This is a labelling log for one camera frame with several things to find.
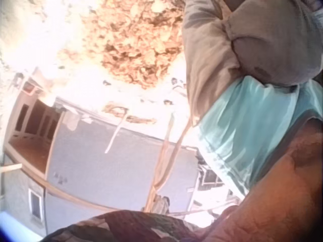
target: person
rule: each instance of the person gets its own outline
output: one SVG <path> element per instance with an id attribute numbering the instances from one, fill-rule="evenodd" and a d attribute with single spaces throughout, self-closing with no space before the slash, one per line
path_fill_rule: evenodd
<path id="1" fill-rule="evenodd" d="M 183 41 L 199 150 L 242 203 L 204 229 L 117 211 L 43 241 L 322 241 L 322 5 L 238 2 L 222 20 L 217 2 L 186 0 Z"/>

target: wooden beam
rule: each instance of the wooden beam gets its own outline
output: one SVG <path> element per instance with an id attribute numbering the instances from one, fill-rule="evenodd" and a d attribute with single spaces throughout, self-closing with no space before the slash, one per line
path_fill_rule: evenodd
<path id="1" fill-rule="evenodd" d="M 108 146 L 107 146 L 107 148 L 106 148 L 106 150 L 105 150 L 105 154 L 107 154 L 107 153 L 109 152 L 109 150 L 111 149 L 111 146 L 112 146 L 112 144 L 113 144 L 113 141 L 115 140 L 115 138 L 116 138 L 116 136 L 117 136 L 117 133 L 119 132 L 120 128 L 122 127 L 122 125 L 123 125 L 124 121 L 126 121 L 126 119 L 127 119 L 128 115 L 129 115 L 129 111 L 128 111 L 128 109 L 126 109 L 126 108 L 125 108 L 125 113 L 124 113 L 124 115 L 123 115 L 123 117 L 122 117 L 122 119 L 121 119 L 120 123 L 118 124 L 118 126 L 117 126 L 116 130 L 114 131 L 114 133 L 113 133 L 113 135 L 112 135 L 111 139 L 110 139 L 110 142 L 109 142 L 109 144 L 108 144 Z"/>
<path id="2" fill-rule="evenodd" d="M 159 153 L 159 157 L 158 157 L 158 161 L 155 167 L 155 173 L 154 173 L 154 177 L 152 179 L 151 182 L 151 186 L 150 186 L 150 190 L 148 193 L 148 197 L 147 197 L 147 201 L 146 201 L 146 205 L 144 208 L 144 212 L 150 212 L 153 206 L 153 199 L 156 195 L 156 189 L 154 187 L 155 183 L 158 182 L 160 180 L 160 176 L 162 175 L 162 167 L 163 167 L 163 163 L 165 162 L 165 154 L 169 145 L 169 139 L 170 139 L 170 134 L 174 125 L 174 115 L 171 114 L 171 118 L 170 121 L 168 123 L 168 127 L 167 127 L 167 131 L 166 131 L 166 135 L 164 138 L 164 142 L 163 145 L 161 147 L 160 153 Z"/>
<path id="3" fill-rule="evenodd" d="M 39 177 L 38 175 L 36 175 L 30 169 L 28 169 L 26 167 L 23 167 L 22 169 L 29 177 L 31 177 L 33 180 L 35 180 L 37 183 L 39 183 L 41 186 L 43 186 L 52 195 L 55 195 L 57 197 L 60 197 L 60 198 L 65 199 L 67 201 L 70 201 L 70 202 L 77 204 L 77 205 L 101 210 L 104 212 L 114 212 L 114 211 L 120 210 L 117 208 L 107 207 L 107 206 L 99 205 L 96 203 L 88 202 L 88 201 L 81 199 L 81 198 L 77 198 L 73 195 L 63 192 L 61 189 L 54 187 L 52 184 L 45 181 L 43 178 Z"/>
<path id="4" fill-rule="evenodd" d="M 7 171 L 16 170 L 16 169 L 21 169 L 21 168 L 22 168 L 22 164 L 4 165 L 4 166 L 0 167 L 0 173 L 4 173 Z"/>
<path id="5" fill-rule="evenodd" d="M 170 160 L 169 160 L 169 162 L 167 164 L 167 167 L 166 167 L 166 169 L 165 169 L 165 171 L 163 173 L 163 176 L 161 177 L 159 182 L 154 185 L 156 191 L 160 190 L 165 185 L 168 178 L 170 177 L 171 171 L 172 171 L 172 169 L 174 167 L 174 164 L 175 164 L 176 157 L 177 157 L 178 152 L 179 152 L 179 150 L 180 150 L 180 148 L 182 146 L 183 139 L 184 139 L 185 135 L 187 134 L 187 132 L 190 130 L 191 127 L 192 127 L 192 121 L 191 121 L 191 119 L 189 119 L 185 129 L 183 130 L 179 140 L 177 141 L 177 143 L 176 143 L 176 145 L 175 145 L 175 147 L 173 149 L 173 152 L 171 154 L 171 157 L 170 157 Z"/>
<path id="6" fill-rule="evenodd" d="M 213 209 L 217 209 L 223 206 L 227 206 L 230 204 L 235 204 L 236 205 L 236 200 L 232 199 L 232 200 L 228 200 L 225 201 L 224 203 L 218 204 L 217 206 L 213 207 L 213 208 L 209 208 L 209 209 L 201 209 L 201 210 L 192 210 L 192 211 L 185 211 L 185 212 L 176 212 L 176 213 L 169 213 L 168 216 L 171 217 L 180 217 L 180 216 L 185 216 L 185 215 L 189 215 L 189 214 L 193 214 L 193 213 L 201 213 L 201 212 L 205 212 L 208 210 L 213 210 Z"/>

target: house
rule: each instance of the house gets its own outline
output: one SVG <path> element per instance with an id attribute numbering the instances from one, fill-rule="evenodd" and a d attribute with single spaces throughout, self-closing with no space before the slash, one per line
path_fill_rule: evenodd
<path id="1" fill-rule="evenodd" d="M 47 106 L 30 90 L 19 94 L 7 127 L 2 165 L 22 168 L 2 174 L 2 210 L 40 236 L 104 212 L 140 210 L 163 140 L 121 129 L 105 154 L 115 125 L 61 99 Z M 195 151 L 182 147 L 158 192 L 171 212 L 190 209 L 197 166 Z"/>

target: wooden frame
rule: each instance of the wooden frame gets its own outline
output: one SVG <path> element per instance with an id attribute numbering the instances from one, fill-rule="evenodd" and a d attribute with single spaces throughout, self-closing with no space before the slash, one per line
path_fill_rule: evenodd
<path id="1" fill-rule="evenodd" d="M 38 218 L 36 215 L 34 215 L 32 213 L 32 202 L 31 202 L 31 195 L 32 194 L 39 198 L 39 214 L 40 214 L 40 218 Z M 31 213 L 31 215 L 33 217 L 35 217 L 36 219 L 40 219 L 40 221 L 42 222 L 44 220 L 43 209 L 42 209 L 43 208 L 43 206 L 42 206 L 42 196 L 40 196 L 39 194 L 34 192 L 32 189 L 28 188 L 28 203 L 29 203 L 29 212 Z"/>
<path id="2" fill-rule="evenodd" d="M 22 164 L 4 165 L 0 167 L 0 173 L 4 173 L 11 170 L 17 170 L 21 168 L 22 168 Z"/>

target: window frame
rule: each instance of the window frame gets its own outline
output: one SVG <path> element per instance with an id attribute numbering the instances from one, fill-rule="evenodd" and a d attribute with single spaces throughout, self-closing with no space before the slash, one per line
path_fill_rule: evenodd
<path id="1" fill-rule="evenodd" d="M 32 202 L 31 202 L 31 195 L 35 195 L 39 198 L 39 211 L 40 211 L 40 218 L 38 218 L 36 215 L 32 213 Z M 42 196 L 33 191 L 32 189 L 28 188 L 28 203 L 29 203 L 29 212 L 32 215 L 33 218 L 43 221 L 43 209 L 42 209 Z"/>

